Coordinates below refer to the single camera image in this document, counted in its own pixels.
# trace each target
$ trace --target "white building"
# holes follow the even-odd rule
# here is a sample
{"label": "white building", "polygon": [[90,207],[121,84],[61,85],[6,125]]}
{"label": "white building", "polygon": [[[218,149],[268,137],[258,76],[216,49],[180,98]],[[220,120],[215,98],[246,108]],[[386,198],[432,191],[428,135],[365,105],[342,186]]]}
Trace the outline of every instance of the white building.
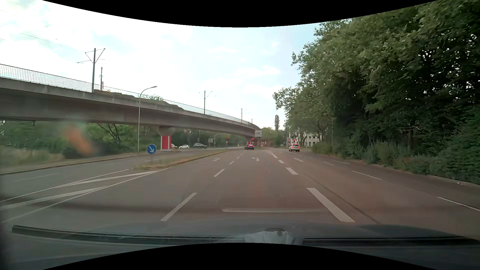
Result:
{"label": "white building", "polygon": [[311,134],[306,132],[303,133],[303,137],[305,138],[305,140],[303,141],[304,147],[312,147],[315,143],[318,143],[322,140],[317,134]]}

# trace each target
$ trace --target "white car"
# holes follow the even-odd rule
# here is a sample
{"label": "white car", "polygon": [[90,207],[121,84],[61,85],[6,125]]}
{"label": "white car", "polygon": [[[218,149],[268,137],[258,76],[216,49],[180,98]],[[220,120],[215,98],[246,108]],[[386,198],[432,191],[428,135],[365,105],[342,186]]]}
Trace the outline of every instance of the white car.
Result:
{"label": "white car", "polygon": [[289,151],[289,152],[293,152],[293,151],[300,152],[300,145],[298,145],[298,144],[292,144],[292,145],[288,148],[288,151]]}

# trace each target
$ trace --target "bridge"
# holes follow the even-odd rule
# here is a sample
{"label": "bridge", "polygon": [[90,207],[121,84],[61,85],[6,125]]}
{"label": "bridge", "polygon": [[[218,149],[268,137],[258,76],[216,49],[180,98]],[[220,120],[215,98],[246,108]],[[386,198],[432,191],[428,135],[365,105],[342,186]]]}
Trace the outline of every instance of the bridge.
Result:
{"label": "bridge", "polygon": [[148,95],[0,64],[0,119],[140,124],[171,135],[174,128],[254,136],[253,123]]}

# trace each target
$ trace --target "grass median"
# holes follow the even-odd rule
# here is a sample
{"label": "grass median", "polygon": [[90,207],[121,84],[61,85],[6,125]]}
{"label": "grass median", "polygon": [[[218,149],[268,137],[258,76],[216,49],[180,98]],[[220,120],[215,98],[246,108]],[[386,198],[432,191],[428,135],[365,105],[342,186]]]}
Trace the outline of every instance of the grass median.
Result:
{"label": "grass median", "polygon": [[201,153],[201,154],[191,155],[191,156],[188,156],[188,157],[176,157],[176,158],[169,158],[169,159],[161,159],[161,160],[153,161],[153,163],[149,162],[148,164],[142,164],[142,165],[136,166],[136,167],[134,167],[134,169],[137,169],[137,170],[162,169],[162,168],[165,168],[165,167],[171,167],[173,165],[186,163],[186,162],[189,162],[189,161],[192,161],[192,160],[197,160],[197,159],[217,155],[217,154],[220,154],[220,153],[223,153],[223,152],[226,152],[226,151],[228,151],[228,150],[227,149],[210,150],[207,153],[204,152],[204,153]]}

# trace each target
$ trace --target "sky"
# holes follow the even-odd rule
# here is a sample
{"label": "sky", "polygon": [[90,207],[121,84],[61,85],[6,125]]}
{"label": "sky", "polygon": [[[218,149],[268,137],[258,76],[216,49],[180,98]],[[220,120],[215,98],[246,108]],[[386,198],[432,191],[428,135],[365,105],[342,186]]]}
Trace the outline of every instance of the sky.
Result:
{"label": "sky", "polygon": [[0,1],[0,63],[92,81],[94,48],[103,49],[105,86],[159,95],[280,128],[285,112],[272,94],[300,75],[292,53],[314,41],[318,24],[230,28],[172,25],[80,10],[41,0]]}

